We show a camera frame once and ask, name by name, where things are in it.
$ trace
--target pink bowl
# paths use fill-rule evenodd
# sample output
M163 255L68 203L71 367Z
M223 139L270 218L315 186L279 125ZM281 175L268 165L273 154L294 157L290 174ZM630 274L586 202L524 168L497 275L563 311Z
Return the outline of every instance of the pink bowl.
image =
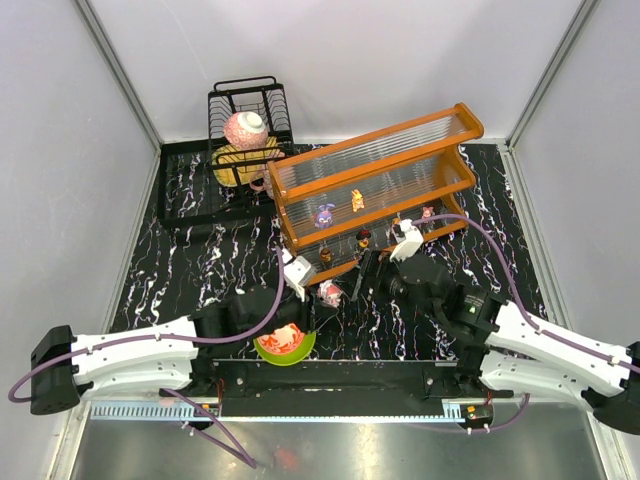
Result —
M224 136L240 150L264 148L267 145L267 128L262 118L253 112L238 112L224 124Z

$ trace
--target metallic floor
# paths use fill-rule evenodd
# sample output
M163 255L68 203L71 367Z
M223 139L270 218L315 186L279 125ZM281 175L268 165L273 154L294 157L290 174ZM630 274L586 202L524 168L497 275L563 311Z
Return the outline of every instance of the metallic floor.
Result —
M498 405L496 423L515 410L512 404ZM73 479L605 478L586 417L559 404L533 404L518 423L488 436L429 432L417 425L228 426L258 461L257 470L199 437L189 437L176 424L92 421Z

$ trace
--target white wall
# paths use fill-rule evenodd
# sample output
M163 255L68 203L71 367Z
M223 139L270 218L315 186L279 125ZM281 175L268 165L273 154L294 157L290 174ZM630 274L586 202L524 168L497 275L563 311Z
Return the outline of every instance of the white wall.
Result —
M0 476L34 480L59 421L6 392L50 327L103 326L153 151L72 2L0 10Z
M205 138L214 82L273 74L297 140L464 101L510 133L580 0L93 0L166 141Z
M640 340L638 18L600 3L516 146L574 327L622 345Z

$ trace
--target yellow figurine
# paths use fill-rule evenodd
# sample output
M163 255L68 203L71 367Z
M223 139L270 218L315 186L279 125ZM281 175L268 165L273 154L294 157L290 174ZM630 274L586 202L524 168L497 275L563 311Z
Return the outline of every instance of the yellow figurine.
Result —
M360 190L351 191L351 206L353 207L354 212L364 208L364 198L362 197Z

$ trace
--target black marble table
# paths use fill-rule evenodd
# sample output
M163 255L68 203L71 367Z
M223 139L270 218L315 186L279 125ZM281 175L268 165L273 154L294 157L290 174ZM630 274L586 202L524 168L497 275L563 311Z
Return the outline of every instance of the black marble table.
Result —
M298 146L305 151L317 146ZM522 235L498 149L470 144L460 148L477 185L458 195L467 214L489 230L501 246L527 309L546 317L531 258ZM157 184L138 236L112 332L167 322L253 285L275 286L281 244L276 218L214 225L205 235L167 232L156 211ZM423 246L454 279L509 296L505 273L478 232L468 229ZM315 311L318 335L310 359L454 360L455 338L435 322L394 302L343 302L339 310ZM247 342L239 358L255 359Z

